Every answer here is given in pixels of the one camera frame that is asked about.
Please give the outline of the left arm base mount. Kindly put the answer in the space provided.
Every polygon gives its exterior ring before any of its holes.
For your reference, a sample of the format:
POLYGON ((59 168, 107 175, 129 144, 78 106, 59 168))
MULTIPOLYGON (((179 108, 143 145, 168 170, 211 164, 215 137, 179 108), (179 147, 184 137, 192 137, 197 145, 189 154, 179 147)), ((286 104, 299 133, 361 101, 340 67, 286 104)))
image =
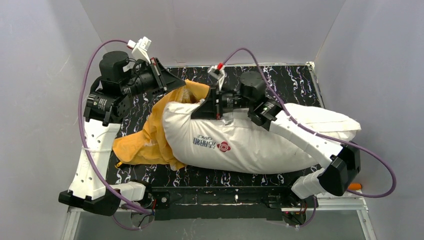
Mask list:
POLYGON ((122 197, 130 201, 130 203, 127 203, 121 200, 119 207, 139 214, 154 215, 157 204, 167 202, 164 196, 159 196, 156 192, 153 192, 148 183, 131 181, 114 185, 113 188, 122 197))

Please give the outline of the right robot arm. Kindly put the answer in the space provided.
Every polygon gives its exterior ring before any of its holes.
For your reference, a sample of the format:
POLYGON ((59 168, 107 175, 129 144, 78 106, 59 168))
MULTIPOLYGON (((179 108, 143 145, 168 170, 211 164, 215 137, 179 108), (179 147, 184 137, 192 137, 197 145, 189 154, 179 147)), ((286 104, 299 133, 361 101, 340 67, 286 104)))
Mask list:
POLYGON ((341 197, 360 172, 358 149, 353 142, 339 141, 321 136, 316 131, 301 126, 282 103, 267 97, 267 81, 258 71, 244 72, 239 90, 223 87, 224 65, 208 68, 217 85, 210 87, 205 100, 191 114, 195 120, 222 120, 225 114, 247 109, 247 118, 266 131, 277 134, 309 154, 321 166, 320 170, 299 177, 291 191, 299 199, 325 192, 341 197))

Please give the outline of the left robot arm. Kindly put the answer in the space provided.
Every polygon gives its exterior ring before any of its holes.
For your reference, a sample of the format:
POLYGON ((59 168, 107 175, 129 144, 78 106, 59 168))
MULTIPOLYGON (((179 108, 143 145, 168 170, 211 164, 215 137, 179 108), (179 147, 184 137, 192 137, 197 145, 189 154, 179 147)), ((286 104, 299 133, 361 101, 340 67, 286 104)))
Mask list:
POLYGON ((58 201, 87 212, 112 216, 124 207, 141 214, 153 215, 143 208, 146 185, 138 181, 110 185, 106 173, 110 155, 124 117, 129 113, 131 98, 144 93, 162 95, 185 85, 155 57, 149 57, 151 40, 142 37, 128 40, 124 51, 110 51, 99 63, 100 76, 88 95, 80 93, 78 127, 82 141, 74 178, 58 201))

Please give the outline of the yellow and blue pillowcase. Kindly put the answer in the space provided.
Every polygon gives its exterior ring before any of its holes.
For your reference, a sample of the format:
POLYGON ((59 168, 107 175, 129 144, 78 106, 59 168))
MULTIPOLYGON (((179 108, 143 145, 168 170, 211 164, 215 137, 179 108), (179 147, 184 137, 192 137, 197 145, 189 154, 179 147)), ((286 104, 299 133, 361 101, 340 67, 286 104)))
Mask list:
POLYGON ((173 171, 184 168, 186 165, 174 157, 166 140, 162 114, 168 103, 197 103, 209 89, 206 84, 187 79, 184 86, 165 94, 153 105, 141 131, 114 140, 112 150, 119 161, 129 165, 170 165, 173 171))

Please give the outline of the white pillow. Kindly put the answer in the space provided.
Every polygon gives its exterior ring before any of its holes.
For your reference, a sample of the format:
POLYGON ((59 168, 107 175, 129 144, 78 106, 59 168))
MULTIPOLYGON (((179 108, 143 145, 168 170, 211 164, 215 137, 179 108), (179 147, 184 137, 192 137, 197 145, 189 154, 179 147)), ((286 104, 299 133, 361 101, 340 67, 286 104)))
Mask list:
POLYGON ((196 103, 169 102, 162 126, 173 156, 185 165, 248 174, 280 174, 317 164, 287 139, 254 124, 247 109, 223 120, 192 119, 196 103))

